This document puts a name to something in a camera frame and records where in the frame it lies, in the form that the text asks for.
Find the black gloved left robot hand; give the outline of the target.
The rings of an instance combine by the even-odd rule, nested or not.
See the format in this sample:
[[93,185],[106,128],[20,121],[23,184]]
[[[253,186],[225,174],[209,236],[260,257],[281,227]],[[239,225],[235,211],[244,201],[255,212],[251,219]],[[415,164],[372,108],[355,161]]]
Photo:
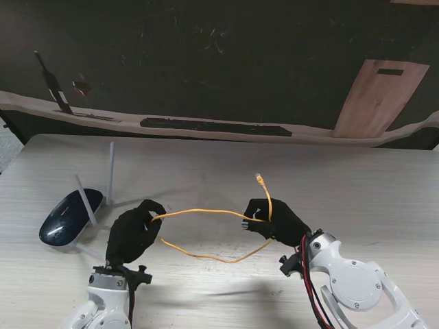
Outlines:
[[161,228],[162,221],[153,221],[151,212],[166,214],[163,206],[145,199],[141,204],[121,214],[113,223],[106,248],[106,265],[117,267],[129,264],[143,255]]

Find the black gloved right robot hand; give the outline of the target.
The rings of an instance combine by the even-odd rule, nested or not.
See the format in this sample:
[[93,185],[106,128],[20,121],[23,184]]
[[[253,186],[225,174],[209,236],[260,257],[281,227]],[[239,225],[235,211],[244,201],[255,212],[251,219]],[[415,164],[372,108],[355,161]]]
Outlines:
[[243,219],[241,226],[247,231],[260,234],[265,239],[273,239],[290,247],[299,246],[302,237],[311,232],[310,227],[281,200],[272,199],[270,220],[268,214],[267,199],[251,199],[244,215],[259,221]]

